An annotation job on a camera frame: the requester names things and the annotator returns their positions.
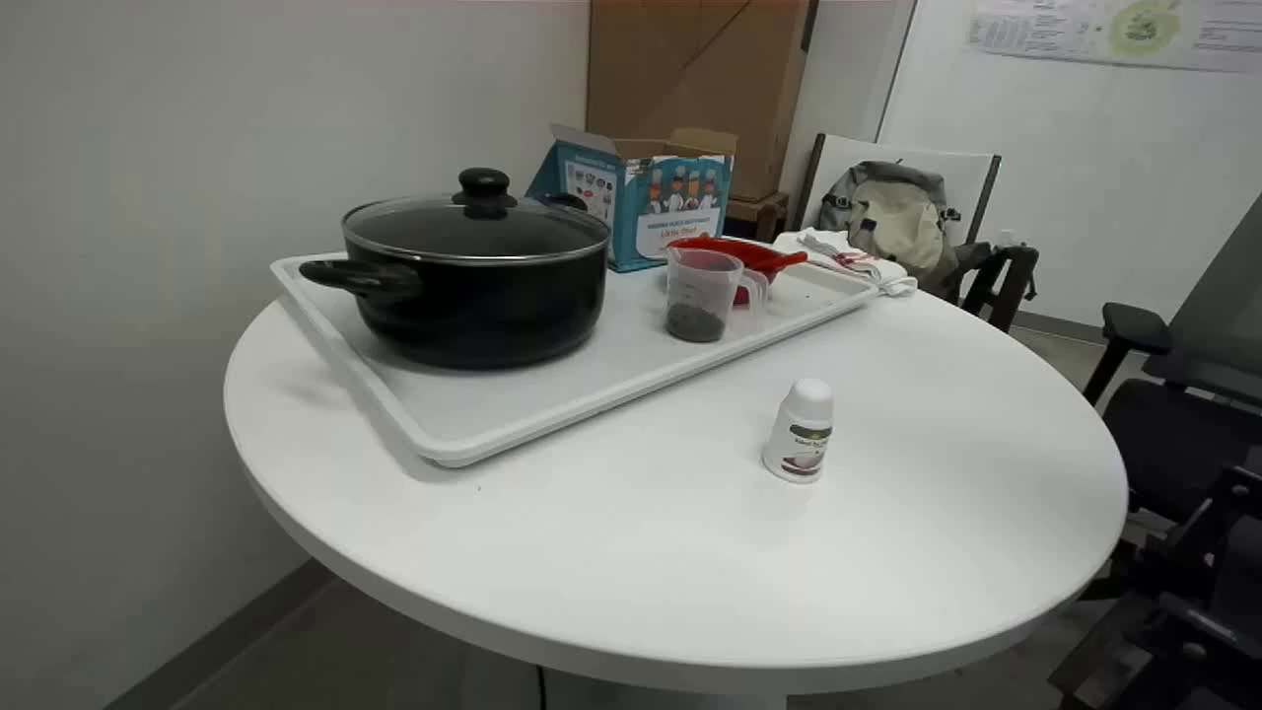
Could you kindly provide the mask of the large brown cardboard box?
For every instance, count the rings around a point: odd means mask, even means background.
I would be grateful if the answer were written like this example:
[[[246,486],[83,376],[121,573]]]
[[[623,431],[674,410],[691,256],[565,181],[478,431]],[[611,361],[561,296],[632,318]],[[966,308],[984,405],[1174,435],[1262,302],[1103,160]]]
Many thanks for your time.
[[[611,137],[723,130],[733,193],[782,181],[819,0],[591,0],[589,114]]]

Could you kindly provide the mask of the blue printed carton box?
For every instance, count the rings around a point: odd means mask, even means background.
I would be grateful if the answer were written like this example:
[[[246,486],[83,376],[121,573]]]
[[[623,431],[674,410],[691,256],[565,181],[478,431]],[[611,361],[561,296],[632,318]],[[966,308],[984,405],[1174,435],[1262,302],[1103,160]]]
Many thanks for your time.
[[[614,273],[657,269],[674,237],[716,237],[733,191],[738,137],[679,126],[666,137],[606,137],[573,126],[529,181],[531,196],[573,193],[611,230]]]

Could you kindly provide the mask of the black cooking pot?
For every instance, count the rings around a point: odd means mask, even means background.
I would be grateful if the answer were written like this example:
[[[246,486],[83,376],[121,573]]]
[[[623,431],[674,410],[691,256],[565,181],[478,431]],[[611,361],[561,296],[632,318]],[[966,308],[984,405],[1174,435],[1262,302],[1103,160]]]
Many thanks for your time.
[[[357,318],[397,354],[445,371],[536,365],[581,352],[600,323],[606,263],[461,263],[345,247],[301,263],[309,283],[355,296]]]

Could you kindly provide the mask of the white pill bottle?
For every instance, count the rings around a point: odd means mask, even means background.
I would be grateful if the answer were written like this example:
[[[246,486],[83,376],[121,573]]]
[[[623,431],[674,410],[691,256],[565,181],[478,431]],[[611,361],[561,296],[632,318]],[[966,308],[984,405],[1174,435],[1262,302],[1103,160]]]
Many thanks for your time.
[[[798,380],[760,447],[760,467],[787,480],[817,480],[832,443],[836,397],[819,380]]]

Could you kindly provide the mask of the grey backpack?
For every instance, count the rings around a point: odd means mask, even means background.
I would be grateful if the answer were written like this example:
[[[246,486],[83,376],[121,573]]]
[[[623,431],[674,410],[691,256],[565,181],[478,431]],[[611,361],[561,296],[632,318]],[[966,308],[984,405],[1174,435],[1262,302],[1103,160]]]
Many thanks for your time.
[[[912,177],[883,181],[848,172],[825,193],[811,226],[844,234],[854,247],[887,256],[917,279],[955,247],[941,234],[940,205]]]

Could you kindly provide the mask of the glass pot lid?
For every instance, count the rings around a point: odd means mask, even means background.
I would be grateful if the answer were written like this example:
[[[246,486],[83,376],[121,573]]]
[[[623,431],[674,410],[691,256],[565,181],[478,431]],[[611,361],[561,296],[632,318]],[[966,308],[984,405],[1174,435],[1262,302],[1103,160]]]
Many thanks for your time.
[[[606,247],[606,230],[573,196],[511,196],[489,166],[457,172],[445,196],[381,196],[343,218],[343,239],[380,256],[507,263]]]

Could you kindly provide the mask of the white red-striped towel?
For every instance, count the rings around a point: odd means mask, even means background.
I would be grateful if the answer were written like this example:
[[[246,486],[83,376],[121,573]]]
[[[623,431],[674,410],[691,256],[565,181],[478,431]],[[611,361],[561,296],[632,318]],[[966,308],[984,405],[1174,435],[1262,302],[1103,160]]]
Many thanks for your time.
[[[832,230],[777,234],[771,247],[803,254],[811,263],[874,283],[883,296],[912,296],[917,286],[917,279],[904,263],[870,256]]]

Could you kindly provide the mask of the red bowl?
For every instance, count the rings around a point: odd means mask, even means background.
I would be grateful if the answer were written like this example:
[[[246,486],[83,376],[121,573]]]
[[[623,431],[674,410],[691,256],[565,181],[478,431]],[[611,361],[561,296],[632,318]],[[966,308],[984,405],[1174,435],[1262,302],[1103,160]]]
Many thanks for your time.
[[[752,273],[752,286],[738,286],[738,296],[733,296],[738,308],[750,308],[752,296],[760,286],[767,286],[786,269],[803,263],[803,254],[782,254],[771,244],[745,239],[745,237],[679,237],[679,239],[670,239],[670,254],[699,254],[699,247],[738,256]]]

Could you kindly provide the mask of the wall poster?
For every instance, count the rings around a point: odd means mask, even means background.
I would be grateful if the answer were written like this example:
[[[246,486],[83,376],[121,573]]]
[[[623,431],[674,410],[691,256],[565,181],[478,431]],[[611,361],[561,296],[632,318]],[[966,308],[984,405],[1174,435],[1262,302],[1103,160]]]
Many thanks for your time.
[[[976,0],[969,42],[1012,58],[1258,72],[1262,0]]]

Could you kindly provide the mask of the black side chair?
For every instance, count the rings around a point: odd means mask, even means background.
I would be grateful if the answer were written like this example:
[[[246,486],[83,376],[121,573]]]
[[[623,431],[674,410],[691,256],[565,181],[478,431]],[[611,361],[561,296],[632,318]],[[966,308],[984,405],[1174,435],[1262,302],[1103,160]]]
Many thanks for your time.
[[[961,311],[1005,330],[1032,283],[1036,247],[1028,244],[955,244],[946,262],[923,279],[923,293],[958,302]]]

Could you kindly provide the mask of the white plastic tray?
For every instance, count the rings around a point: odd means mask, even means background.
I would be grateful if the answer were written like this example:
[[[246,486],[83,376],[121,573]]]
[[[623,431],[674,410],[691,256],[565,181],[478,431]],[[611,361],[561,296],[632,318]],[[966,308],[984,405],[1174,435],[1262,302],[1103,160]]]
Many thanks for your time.
[[[760,348],[841,318],[878,296],[825,263],[786,269],[758,302],[738,308],[716,343],[661,330],[666,276],[611,276],[594,335],[554,360],[511,371],[423,365],[365,330],[355,298],[301,276],[302,256],[271,262],[284,308],[345,385],[357,415],[405,456],[469,469],[614,405],[679,385]]]

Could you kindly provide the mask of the black office chair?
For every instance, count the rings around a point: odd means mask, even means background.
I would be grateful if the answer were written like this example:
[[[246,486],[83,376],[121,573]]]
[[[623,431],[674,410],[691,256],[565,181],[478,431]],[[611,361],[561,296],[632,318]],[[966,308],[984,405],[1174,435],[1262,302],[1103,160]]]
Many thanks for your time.
[[[1083,595],[1109,598],[1057,663],[1057,710],[1262,710],[1262,196],[1170,318],[1103,302],[1083,385],[1129,478],[1168,522],[1118,542]]]

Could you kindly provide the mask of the white framed board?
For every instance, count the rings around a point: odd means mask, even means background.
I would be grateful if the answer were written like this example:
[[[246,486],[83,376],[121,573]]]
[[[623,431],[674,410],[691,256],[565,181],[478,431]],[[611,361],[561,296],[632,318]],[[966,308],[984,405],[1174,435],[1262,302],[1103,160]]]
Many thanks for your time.
[[[974,244],[997,184],[997,169],[1001,156],[984,151],[933,151],[819,134],[803,160],[798,226],[811,226],[825,193],[848,172],[883,181],[912,177],[940,205],[946,239]]]

